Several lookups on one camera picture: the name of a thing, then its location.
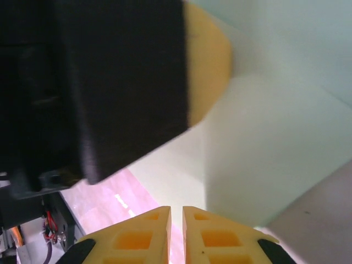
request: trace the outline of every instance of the yellow object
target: yellow object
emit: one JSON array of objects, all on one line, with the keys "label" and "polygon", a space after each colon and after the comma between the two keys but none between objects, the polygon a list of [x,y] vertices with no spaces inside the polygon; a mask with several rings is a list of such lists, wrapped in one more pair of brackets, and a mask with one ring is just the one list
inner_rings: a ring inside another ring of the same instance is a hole
[{"label": "yellow object", "polygon": [[271,264],[258,244],[275,238],[196,207],[183,207],[186,264]]},{"label": "yellow object", "polygon": [[89,234],[96,245],[84,264],[168,264],[171,208],[162,206]]},{"label": "yellow object", "polygon": [[212,108],[229,84],[233,53],[230,41],[206,12],[185,3],[190,127]]}]

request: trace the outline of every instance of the pink surface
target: pink surface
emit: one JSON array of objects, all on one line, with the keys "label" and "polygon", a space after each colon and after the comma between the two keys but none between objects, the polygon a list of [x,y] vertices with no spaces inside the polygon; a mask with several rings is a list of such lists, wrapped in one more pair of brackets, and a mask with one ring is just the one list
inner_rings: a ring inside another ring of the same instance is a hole
[{"label": "pink surface", "polygon": [[[159,206],[130,173],[121,170],[107,180],[88,185],[81,181],[62,195],[86,234],[127,220]],[[172,225],[170,263],[184,263],[183,237]]]}]

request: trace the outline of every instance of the white surface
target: white surface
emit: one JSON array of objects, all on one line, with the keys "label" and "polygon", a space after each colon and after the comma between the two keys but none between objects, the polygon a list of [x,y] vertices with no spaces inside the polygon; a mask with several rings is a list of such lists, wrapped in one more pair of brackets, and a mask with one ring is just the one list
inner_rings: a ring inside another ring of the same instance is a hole
[{"label": "white surface", "polygon": [[17,253],[17,262],[19,264],[32,264],[31,257],[28,252],[26,245],[20,246],[16,249]]},{"label": "white surface", "polygon": [[[42,264],[46,258],[48,247],[42,234],[43,222],[43,219],[38,218],[21,225],[31,264]],[[63,254],[64,251],[59,243],[53,245],[50,264],[56,263]]]},{"label": "white surface", "polygon": [[183,205],[263,225],[352,158],[351,108],[314,74],[300,75],[302,54],[276,41],[272,18],[258,23],[240,2],[216,2],[250,36],[214,19],[234,46],[228,91],[198,128],[130,167],[157,202],[173,207],[178,226]]},{"label": "white surface", "polygon": [[352,106],[349,0],[192,0],[261,45],[270,58]]},{"label": "white surface", "polygon": [[129,170],[160,204],[172,207],[172,223],[182,229],[182,205],[205,208],[201,127],[160,147]]},{"label": "white surface", "polygon": [[262,225],[352,158],[352,110],[216,22],[236,70],[205,120],[207,209]]},{"label": "white surface", "polygon": [[0,253],[5,251],[5,243],[4,243],[4,239],[3,236],[0,235]]},{"label": "white surface", "polygon": [[10,185],[10,182],[8,180],[0,180],[0,188],[5,187],[7,185]]}]

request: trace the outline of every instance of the gray surface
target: gray surface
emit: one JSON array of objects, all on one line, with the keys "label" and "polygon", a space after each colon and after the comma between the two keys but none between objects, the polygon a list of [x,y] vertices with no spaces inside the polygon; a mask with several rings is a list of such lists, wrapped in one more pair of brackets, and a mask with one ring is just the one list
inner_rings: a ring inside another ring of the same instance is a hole
[{"label": "gray surface", "polygon": [[4,239],[3,236],[0,235],[0,253],[5,251],[5,243],[4,243]]},{"label": "gray surface", "polygon": [[9,230],[4,230],[2,233],[2,243],[4,245],[5,250],[12,247],[12,238]]},{"label": "gray surface", "polygon": [[17,248],[17,256],[20,260],[20,264],[32,264],[26,245]]},{"label": "gray surface", "polygon": [[0,180],[0,188],[5,187],[7,185],[10,185],[10,182],[8,180]]},{"label": "gray surface", "polygon": [[312,188],[268,225],[309,264],[352,263],[352,162]]}]

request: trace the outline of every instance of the square hole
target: square hole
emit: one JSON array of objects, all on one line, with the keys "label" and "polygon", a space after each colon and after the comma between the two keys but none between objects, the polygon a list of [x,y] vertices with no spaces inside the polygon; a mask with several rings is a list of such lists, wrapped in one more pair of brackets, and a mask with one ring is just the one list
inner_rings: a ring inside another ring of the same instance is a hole
[{"label": "square hole", "polygon": [[115,249],[148,249],[153,231],[127,231],[120,233],[114,241]]},{"label": "square hole", "polygon": [[209,220],[208,217],[206,217],[205,215],[203,215],[201,213],[195,213],[194,219],[196,219],[196,220]]},{"label": "square hole", "polygon": [[249,255],[212,255],[209,261],[210,264],[253,264]]},{"label": "square hole", "polygon": [[116,258],[110,257],[103,260],[103,264],[144,264],[143,258]]},{"label": "square hole", "polygon": [[159,219],[159,213],[152,213],[152,214],[148,215],[145,219],[158,220]]},{"label": "square hole", "polygon": [[203,230],[201,234],[204,246],[242,246],[236,234],[231,231]]}]

